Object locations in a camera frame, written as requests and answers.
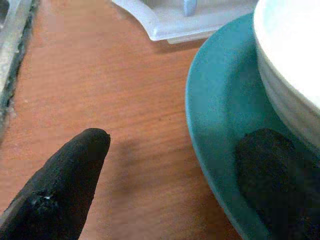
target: white container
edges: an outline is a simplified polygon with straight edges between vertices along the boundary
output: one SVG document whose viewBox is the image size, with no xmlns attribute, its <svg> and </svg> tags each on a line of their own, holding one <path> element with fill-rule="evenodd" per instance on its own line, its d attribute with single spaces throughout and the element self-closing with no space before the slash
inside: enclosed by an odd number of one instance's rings
<svg viewBox="0 0 320 240">
<path fill-rule="evenodd" d="M 254 12 L 258 68 L 286 126 L 320 153 L 320 1 L 260 0 Z"/>
<path fill-rule="evenodd" d="M 131 13 L 152 41 L 179 43 L 209 37 L 228 22 L 253 12 L 258 0 L 112 1 Z"/>
</svg>

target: wood grain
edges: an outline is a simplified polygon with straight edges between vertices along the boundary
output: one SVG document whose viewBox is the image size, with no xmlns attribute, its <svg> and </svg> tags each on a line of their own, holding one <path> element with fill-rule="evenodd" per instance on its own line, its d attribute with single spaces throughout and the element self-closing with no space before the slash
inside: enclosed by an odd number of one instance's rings
<svg viewBox="0 0 320 240">
<path fill-rule="evenodd" d="M 42 0 L 0 159 L 0 211 L 85 128 L 111 147 L 81 240 L 240 239 L 193 151 L 185 84 L 203 40 L 151 42 L 103 0 Z"/>
</svg>

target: orange wooden surface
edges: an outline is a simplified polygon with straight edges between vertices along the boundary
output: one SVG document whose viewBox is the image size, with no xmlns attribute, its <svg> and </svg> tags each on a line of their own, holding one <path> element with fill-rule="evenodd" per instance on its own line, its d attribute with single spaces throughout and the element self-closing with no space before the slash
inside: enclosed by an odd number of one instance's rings
<svg viewBox="0 0 320 240">
<path fill-rule="evenodd" d="M 203 40 L 151 42 L 104 0 L 42 0 L 1 145 L 0 211 L 85 128 L 111 134 L 81 240 L 240 239 L 193 151 L 185 84 Z"/>
</svg>

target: white plastic tray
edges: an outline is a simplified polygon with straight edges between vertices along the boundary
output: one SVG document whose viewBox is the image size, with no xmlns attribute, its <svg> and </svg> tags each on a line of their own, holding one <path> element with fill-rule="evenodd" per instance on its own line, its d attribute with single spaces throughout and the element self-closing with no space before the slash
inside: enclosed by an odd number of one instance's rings
<svg viewBox="0 0 320 240">
<path fill-rule="evenodd" d="M 194 15 L 185 16 L 185 3 L 190 0 L 112 1 L 131 13 L 143 25 L 152 41 L 168 40 L 169 43 L 209 37 L 228 22 L 253 12 L 258 2 L 258 0 L 197 0 Z"/>
</svg>

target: turquoise plate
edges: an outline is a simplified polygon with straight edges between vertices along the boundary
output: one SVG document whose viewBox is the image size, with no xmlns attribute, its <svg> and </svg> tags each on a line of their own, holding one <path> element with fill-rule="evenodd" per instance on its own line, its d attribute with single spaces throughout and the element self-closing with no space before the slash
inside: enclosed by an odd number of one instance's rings
<svg viewBox="0 0 320 240">
<path fill-rule="evenodd" d="M 186 118 L 202 171 L 219 204 L 245 240 L 270 233 L 238 190 L 235 144 L 245 133 L 271 128 L 304 146 L 274 112 L 261 81 L 249 14 L 227 24 L 196 54 L 186 84 Z"/>
</svg>

